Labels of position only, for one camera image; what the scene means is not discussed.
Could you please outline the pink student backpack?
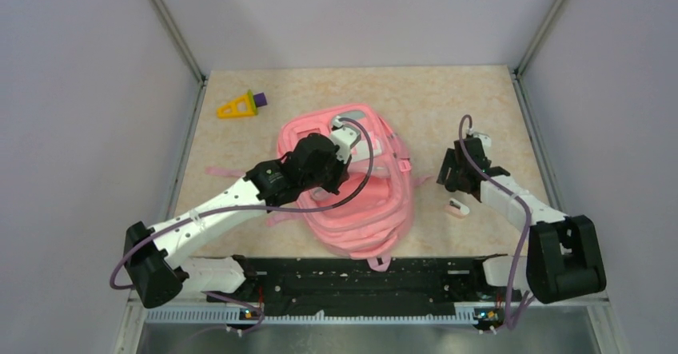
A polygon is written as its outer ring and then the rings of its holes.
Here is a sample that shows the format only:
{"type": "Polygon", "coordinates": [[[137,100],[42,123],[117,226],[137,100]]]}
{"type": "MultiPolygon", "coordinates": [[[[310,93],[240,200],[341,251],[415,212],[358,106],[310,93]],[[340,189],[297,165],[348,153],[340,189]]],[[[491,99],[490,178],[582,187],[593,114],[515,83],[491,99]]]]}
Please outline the pink student backpack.
{"type": "Polygon", "coordinates": [[[281,128],[277,154],[282,156],[311,133],[329,135],[337,117],[355,119],[369,135],[353,148],[349,178],[339,195],[320,188],[305,192],[296,202],[303,213],[275,212],[267,222],[303,220],[331,253],[365,260],[372,270],[384,272],[391,251],[413,225],[413,190],[427,178],[412,177],[408,147],[366,104],[339,105],[295,117],[281,128]]]}

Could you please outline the pink and white eraser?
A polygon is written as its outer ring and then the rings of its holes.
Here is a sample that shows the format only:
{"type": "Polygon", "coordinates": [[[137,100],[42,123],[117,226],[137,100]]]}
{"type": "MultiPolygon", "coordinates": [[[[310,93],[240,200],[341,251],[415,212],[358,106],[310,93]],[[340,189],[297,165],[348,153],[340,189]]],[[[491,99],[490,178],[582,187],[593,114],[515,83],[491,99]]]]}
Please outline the pink and white eraser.
{"type": "Polygon", "coordinates": [[[453,197],[448,199],[445,209],[450,215],[460,219],[466,218],[470,214],[470,208],[453,197]]]}

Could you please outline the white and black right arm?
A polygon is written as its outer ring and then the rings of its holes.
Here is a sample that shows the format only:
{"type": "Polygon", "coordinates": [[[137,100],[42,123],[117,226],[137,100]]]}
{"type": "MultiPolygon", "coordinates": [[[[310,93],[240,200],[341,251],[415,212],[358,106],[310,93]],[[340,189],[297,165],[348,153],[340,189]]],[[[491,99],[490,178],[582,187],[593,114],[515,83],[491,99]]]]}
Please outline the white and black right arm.
{"type": "Polygon", "coordinates": [[[466,137],[447,149],[437,183],[462,192],[502,215],[527,234],[526,290],[551,304],[602,292],[607,277],[593,221],[569,216],[521,188],[510,173],[494,166],[483,142],[466,137]]]}

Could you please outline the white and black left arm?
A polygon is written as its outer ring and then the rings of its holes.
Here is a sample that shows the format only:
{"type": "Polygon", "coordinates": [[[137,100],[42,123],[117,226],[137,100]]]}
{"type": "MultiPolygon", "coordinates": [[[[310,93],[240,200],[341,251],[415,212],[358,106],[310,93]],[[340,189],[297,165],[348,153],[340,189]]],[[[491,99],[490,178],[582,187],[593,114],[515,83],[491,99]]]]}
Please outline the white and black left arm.
{"type": "Polygon", "coordinates": [[[125,234],[121,268],[145,308],[175,298],[189,279],[182,268],[195,251],[235,226],[273,211],[292,212],[290,203],[311,189],[337,194],[348,178],[358,131],[342,127],[330,135],[311,133],[283,157],[263,161],[228,189],[173,220],[131,225],[125,234]]]}

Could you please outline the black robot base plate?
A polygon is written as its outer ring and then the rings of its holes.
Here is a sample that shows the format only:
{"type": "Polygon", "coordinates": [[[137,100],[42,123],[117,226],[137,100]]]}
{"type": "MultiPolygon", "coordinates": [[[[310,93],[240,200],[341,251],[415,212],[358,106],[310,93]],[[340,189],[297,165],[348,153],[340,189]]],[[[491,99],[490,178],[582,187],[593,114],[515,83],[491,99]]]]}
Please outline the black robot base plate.
{"type": "Polygon", "coordinates": [[[484,257],[399,257],[384,272],[340,258],[246,258],[231,298],[274,316],[452,316],[463,302],[496,305],[505,285],[485,279],[484,257]]]}

